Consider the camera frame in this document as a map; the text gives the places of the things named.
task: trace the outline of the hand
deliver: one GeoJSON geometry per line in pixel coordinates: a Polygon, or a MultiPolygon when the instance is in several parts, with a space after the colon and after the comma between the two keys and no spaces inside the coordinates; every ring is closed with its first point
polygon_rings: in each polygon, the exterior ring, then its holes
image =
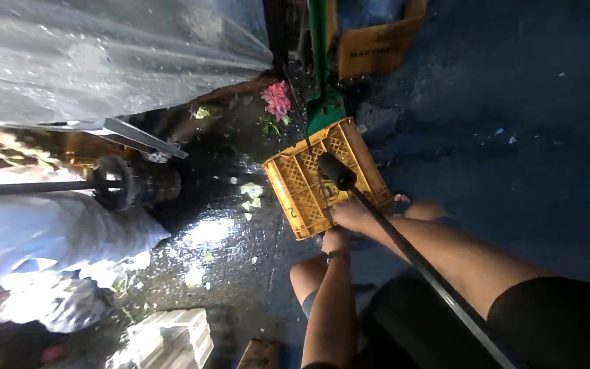
{"type": "Polygon", "coordinates": [[[360,232],[374,221],[368,210],[356,200],[339,202],[331,209],[334,221],[350,231],[360,232]]]}
{"type": "Polygon", "coordinates": [[[323,252],[349,251],[348,235],[340,227],[328,229],[323,236],[323,252]]]}

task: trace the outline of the black shorts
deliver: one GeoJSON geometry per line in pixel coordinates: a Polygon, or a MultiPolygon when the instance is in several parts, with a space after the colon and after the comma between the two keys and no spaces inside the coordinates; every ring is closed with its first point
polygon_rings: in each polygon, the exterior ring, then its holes
{"type": "MultiPolygon", "coordinates": [[[[361,354],[370,358],[360,362],[380,367],[406,356],[412,368],[497,367],[420,279],[389,281],[368,310],[361,326],[373,345],[361,354]]],[[[531,368],[590,368],[589,283],[561,277],[522,282],[496,299],[487,323],[531,368]]]]}

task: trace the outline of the black pole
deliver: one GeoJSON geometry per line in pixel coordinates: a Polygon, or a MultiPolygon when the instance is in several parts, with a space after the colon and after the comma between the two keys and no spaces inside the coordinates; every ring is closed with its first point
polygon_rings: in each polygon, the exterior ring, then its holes
{"type": "Polygon", "coordinates": [[[436,290],[454,314],[465,324],[468,330],[482,343],[484,348],[503,368],[527,368],[527,365],[511,349],[496,343],[487,328],[487,323],[473,307],[443,278],[432,264],[420,255],[420,252],[389,222],[383,214],[354,185],[350,191],[359,202],[371,213],[381,228],[393,240],[397,248],[409,260],[411,265],[422,274],[422,277],[436,290]]]}
{"type": "MultiPolygon", "coordinates": [[[[119,181],[109,181],[107,187],[121,186],[119,181]]],[[[35,194],[37,192],[55,192],[55,191],[72,191],[87,190],[96,188],[95,182],[80,180],[77,182],[40,182],[40,183],[20,183],[20,184],[0,184],[1,195],[19,195],[35,194]]]]}

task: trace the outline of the pink flower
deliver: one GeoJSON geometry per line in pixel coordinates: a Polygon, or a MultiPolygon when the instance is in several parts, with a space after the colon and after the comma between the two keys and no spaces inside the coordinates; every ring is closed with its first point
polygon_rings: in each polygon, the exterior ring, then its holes
{"type": "Polygon", "coordinates": [[[286,81],[277,82],[263,90],[261,97],[267,101],[267,111],[274,114],[277,122],[291,110],[291,99],[288,96],[286,81]]]}

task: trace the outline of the wristwatch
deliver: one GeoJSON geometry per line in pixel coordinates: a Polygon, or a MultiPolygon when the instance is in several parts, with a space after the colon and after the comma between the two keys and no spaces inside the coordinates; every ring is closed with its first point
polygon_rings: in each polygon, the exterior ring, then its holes
{"type": "Polygon", "coordinates": [[[327,264],[330,264],[334,257],[338,257],[339,259],[343,259],[343,260],[347,261],[349,264],[349,251],[335,250],[335,251],[330,252],[329,254],[327,254],[327,264]]]}

